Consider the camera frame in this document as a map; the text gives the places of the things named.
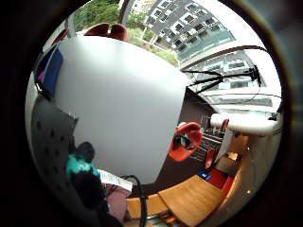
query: orange chair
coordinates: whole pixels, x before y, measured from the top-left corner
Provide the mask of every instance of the orange chair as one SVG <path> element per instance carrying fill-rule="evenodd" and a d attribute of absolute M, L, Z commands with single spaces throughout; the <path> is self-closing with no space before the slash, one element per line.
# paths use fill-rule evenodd
<path fill-rule="evenodd" d="M 176 129 L 169 148 L 169 156 L 174 161 L 182 162 L 198 149 L 203 139 L 200 128 L 200 124 L 188 122 Z M 181 137 L 187 141 L 185 145 L 178 141 Z"/>
<path fill-rule="evenodd" d="M 88 31 L 85 32 L 84 36 L 101 36 L 112 38 L 120 41 L 128 41 L 128 31 L 126 27 L 122 24 L 112 25 L 111 30 L 109 31 L 109 23 L 101 23 L 96 26 L 91 27 Z"/>
<path fill-rule="evenodd" d="M 207 150 L 207 155 L 206 155 L 206 159 L 205 159 L 205 169 L 208 169 L 211 167 L 211 165 L 213 164 L 216 155 L 217 155 L 218 151 L 215 150 L 214 148 L 209 148 Z"/>
<path fill-rule="evenodd" d="M 108 23 L 101 23 L 96 26 L 91 27 L 88 31 L 84 33 L 84 36 L 101 36 L 107 37 L 108 36 L 108 28 L 110 24 Z"/>

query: glass window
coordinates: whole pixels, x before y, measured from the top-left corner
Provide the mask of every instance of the glass window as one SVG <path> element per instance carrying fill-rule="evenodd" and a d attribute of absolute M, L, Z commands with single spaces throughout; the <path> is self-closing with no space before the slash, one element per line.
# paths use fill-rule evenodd
<path fill-rule="evenodd" d="M 175 4 L 170 4 L 169 7 L 168 7 L 168 9 L 169 9 L 170 11 L 175 11 L 176 9 L 178 9 L 178 6 L 175 5 Z"/>
<path fill-rule="evenodd" d="M 152 17 L 150 17 L 147 21 L 147 24 L 150 24 L 150 25 L 153 25 L 154 23 L 155 23 L 155 20 Z"/>
<path fill-rule="evenodd" d="M 176 29 L 176 31 L 181 31 L 183 29 L 183 26 L 178 24 L 178 25 L 176 25 L 175 29 Z"/>
<path fill-rule="evenodd" d="M 173 32 L 171 32 L 168 36 L 170 39 L 172 39 L 173 37 L 175 37 L 175 34 Z"/>
<path fill-rule="evenodd" d="M 197 37 L 192 37 L 190 40 L 187 41 L 188 44 L 193 44 L 197 41 Z"/>
<path fill-rule="evenodd" d="M 213 23 L 215 23 L 214 19 L 212 19 L 212 18 L 210 18 L 210 19 L 208 19 L 208 20 L 205 20 L 205 22 L 206 22 L 206 24 L 207 24 L 208 26 L 211 25 L 211 24 L 213 24 Z"/>
<path fill-rule="evenodd" d="M 167 14 L 164 14 L 163 16 L 161 16 L 160 21 L 165 22 L 166 20 L 168 20 L 169 16 Z"/>
<path fill-rule="evenodd" d="M 185 48 L 187 48 L 187 46 L 186 45 L 181 45 L 179 48 L 178 48 L 178 51 L 183 51 Z"/>
<path fill-rule="evenodd" d="M 196 8 L 198 8 L 198 4 L 196 3 L 191 3 L 189 5 L 186 6 L 187 10 L 195 10 Z"/>
<path fill-rule="evenodd" d="M 204 38 L 205 36 L 207 36 L 208 35 L 208 33 L 207 33 L 207 31 L 202 31 L 202 32 L 200 32 L 199 34 L 198 34 L 198 36 L 200 37 L 200 38 Z"/>
<path fill-rule="evenodd" d="M 210 28 L 210 30 L 212 30 L 212 31 L 217 31 L 217 30 L 220 30 L 220 27 L 219 27 L 218 25 L 215 25 L 215 26 L 212 26 L 212 27 Z"/>
<path fill-rule="evenodd" d="M 176 46 L 178 46 L 179 44 L 181 44 L 181 40 L 176 40 L 175 42 L 173 42 Z"/>
<path fill-rule="evenodd" d="M 236 62 L 228 65 L 228 68 L 239 68 L 245 66 L 244 62 Z"/>
<path fill-rule="evenodd" d="M 186 18 L 184 18 L 184 20 L 187 22 L 187 23 L 191 23 L 195 20 L 195 18 L 191 15 L 187 16 Z"/>
<path fill-rule="evenodd" d="M 198 24 L 197 26 L 195 26 L 194 27 L 194 29 L 196 30 L 196 31 L 200 31 L 200 30 L 202 30 L 203 28 L 205 28 L 202 24 Z"/>
<path fill-rule="evenodd" d="M 197 11 L 195 12 L 195 15 L 201 17 L 201 16 L 206 15 L 206 12 L 205 12 L 204 10 L 202 10 L 202 9 L 199 9 L 199 10 L 197 10 Z"/>
<path fill-rule="evenodd" d="M 169 5 L 169 2 L 164 2 L 161 4 L 161 7 L 166 8 Z"/>
<path fill-rule="evenodd" d="M 154 16 L 159 16 L 160 14 L 161 14 L 161 11 L 158 9 L 153 13 Z"/>
<path fill-rule="evenodd" d="M 180 37 L 182 40 L 186 40 L 188 37 L 190 36 L 189 32 L 185 32 L 184 34 L 182 34 Z"/>

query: wooden desk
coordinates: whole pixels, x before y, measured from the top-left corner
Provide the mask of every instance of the wooden desk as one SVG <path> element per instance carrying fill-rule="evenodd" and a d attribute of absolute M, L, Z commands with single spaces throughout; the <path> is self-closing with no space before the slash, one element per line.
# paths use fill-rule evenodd
<path fill-rule="evenodd" d="M 202 222 L 223 200 L 223 192 L 195 175 L 158 192 L 170 211 L 188 226 Z"/>
<path fill-rule="evenodd" d="M 128 211 L 131 218 L 141 217 L 141 203 L 139 198 L 127 199 Z M 153 216 L 161 212 L 169 211 L 169 208 L 163 203 L 162 199 L 153 194 L 149 196 L 147 200 L 148 216 Z"/>

